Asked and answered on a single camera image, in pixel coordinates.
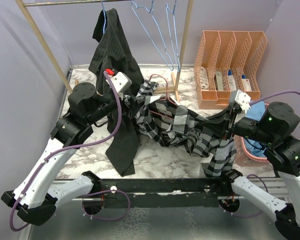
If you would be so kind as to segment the light blue shirt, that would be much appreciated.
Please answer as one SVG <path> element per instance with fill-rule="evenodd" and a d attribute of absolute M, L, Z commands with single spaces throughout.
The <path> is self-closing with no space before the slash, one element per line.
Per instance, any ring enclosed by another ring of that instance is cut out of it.
<path fill-rule="evenodd" d="M 266 147 L 264 144 L 256 141 L 256 139 L 260 138 L 259 136 L 256 136 L 256 134 L 258 134 L 258 122 L 264 115 L 266 109 L 266 103 L 264 101 L 261 101 L 252 105 L 246 114 L 246 117 L 254 120 L 255 123 L 253 124 L 252 133 L 244 137 L 244 146 L 251 155 L 260 158 L 265 158 L 264 152 L 266 150 Z"/>

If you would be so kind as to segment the pink wire hanger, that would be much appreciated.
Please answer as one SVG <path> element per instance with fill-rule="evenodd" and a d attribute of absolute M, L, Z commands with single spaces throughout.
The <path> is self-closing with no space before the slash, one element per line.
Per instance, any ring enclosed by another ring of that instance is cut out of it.
<path fill-rule="evenodd" d="M 172 109 L 176 109 L 177 108 L 177 104 L 175 101 L 173 101 L 171 98 L 170 98 L 170 95 L 169 95 L 169 82 L 168 80 L 163 77 L 162 75 L 160 74 L 157 74 L 157 73 L 154 73 L 154 74 L 151 74 L 150 77 L 149 77 L 149 80 L 151 81 L 153 77 L 159 77 L 161 79 L 163 79 L 165 81 L 165 89 L 164 89 L 164 95 L 161 96 L 159 98 L 159 100 L 162 102 L 162 104 L 165 106 L 165 108 L 167 110 L 172 110 Z"/>

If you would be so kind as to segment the grey plaid shirt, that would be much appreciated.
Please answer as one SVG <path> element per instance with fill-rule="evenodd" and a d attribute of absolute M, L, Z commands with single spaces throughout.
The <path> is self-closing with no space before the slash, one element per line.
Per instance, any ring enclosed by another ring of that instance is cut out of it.
<path fill-rule="evenodd" d="M 234 139 L 222 139 L 207 123 L 216 115 L 203 117 L 176 102 L 175 109 L 167 110 L 154 95 L 158 83 L 144 81 L 136 94 L 137 112 L 132 118 L 136 131 L 148 136 L 162 147 L 176 147 L 191 156 L 212 156 L 204 174 L 217 178 L 233 168 L 237 153 Z"/>

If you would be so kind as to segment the blue wire hanger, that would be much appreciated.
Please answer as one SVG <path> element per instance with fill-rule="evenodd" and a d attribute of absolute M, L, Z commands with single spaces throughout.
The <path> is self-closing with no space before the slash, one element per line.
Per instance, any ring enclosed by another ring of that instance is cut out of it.
<path fill-rule="evenodd" d="M 181 71 L 181 62 L 180 62 L 180 53 L 179 53 L 179 44 L 178 44 L 177 26 L 176 26 L 176 7 L 177 7 L 177 0 L 174 1 L 173 8 L 170 8 L 168 3 L 166 3 L 165 5 L 171 49 L 175 60 L 175 66 L 177 72 L 179 73 Z"/>
<path fill-rule="evenodd" d="M 175 59 L 172 51 L 168 26 L 168 42 L 165 41 L 165 36 L 162 33 L 160 24 L 155 15 L 155 1 L 150 2 L 150 6 L 140 5 L 136 1 L 131 2 L 131 9 L 141 24 L 146 35 L 149 37 L 152 45 L 158 52 L 164 64 L 173 71 L 176 67 Z"/>

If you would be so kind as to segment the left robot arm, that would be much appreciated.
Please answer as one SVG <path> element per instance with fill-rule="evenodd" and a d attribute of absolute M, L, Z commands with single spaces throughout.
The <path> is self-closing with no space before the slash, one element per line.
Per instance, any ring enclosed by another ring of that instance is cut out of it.
<path fill-rule="evenodd" d="M 101 190 L 99 178 L 86 171 L 77 179 L 60 187 L 53 181 L 65 163 L 79 150 L 87 147 L 93 127 L 108 118 L 109 138 L 112 140 L 106 156 L 123 177 L 135 173 L 133 160 L 138 150 L 138 136 L 131 121 L 136 97 L 120 86 L 104 95 L 97 94 L 89 82 L 74 87 L 68 97 L 69 109 L 51 132 L 47 146 L 25 180 L 14 190 L 5 191 L 1 200 L 26 225 L 41 226 L 56 209 L 80 196 L 96 197 Z"/>

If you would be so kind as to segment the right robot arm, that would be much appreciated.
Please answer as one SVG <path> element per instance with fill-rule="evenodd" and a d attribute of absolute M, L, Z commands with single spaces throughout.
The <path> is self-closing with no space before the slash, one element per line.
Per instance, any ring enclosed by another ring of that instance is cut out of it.
<path fill-rule="evenodd" d="M 292 132 L 300 118 L 287 104 L 279 101 L 268 105 L 259 121 L 243 117 L 231 125 L 224 137 L 237 135 L 265 145 L 264 155 L 283 180 L 290 202 L 277 199 L 251 183 L 237 170 L 220 177 L 220 191 L 249 200 L 275 223 L 287 240 L 300 240 L 300 140 Z"/>

